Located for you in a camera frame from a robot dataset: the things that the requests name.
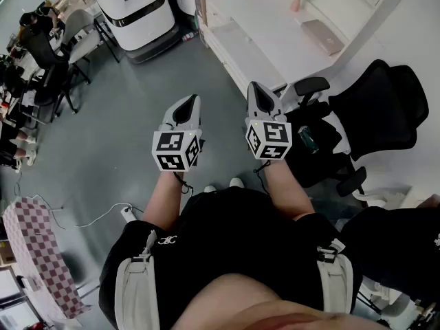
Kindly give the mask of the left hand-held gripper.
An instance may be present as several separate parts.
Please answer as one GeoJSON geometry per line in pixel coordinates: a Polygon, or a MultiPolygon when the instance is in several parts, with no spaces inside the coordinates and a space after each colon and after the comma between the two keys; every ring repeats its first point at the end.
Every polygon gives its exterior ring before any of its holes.
{"type": "Polygon", "coordinates": [[[173,104],[164,115],[164,122],[187,122],[188,126],[162,126],[153,134],[152,156],[162,172],[188,172],[197,165],[204,140],[200,129],[201,98],[186,96],[173,104]]]}

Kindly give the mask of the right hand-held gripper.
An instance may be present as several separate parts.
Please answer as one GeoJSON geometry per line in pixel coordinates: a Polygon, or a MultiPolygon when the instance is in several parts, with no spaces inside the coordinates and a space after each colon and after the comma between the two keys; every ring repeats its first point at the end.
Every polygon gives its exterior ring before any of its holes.
{"type": "Polygon", "coordinates": [[[272,90],[256,81],[248,85],[245,139],[257,160],[283,160],[292,147],[292,126],[282,110],[272,90]]]}

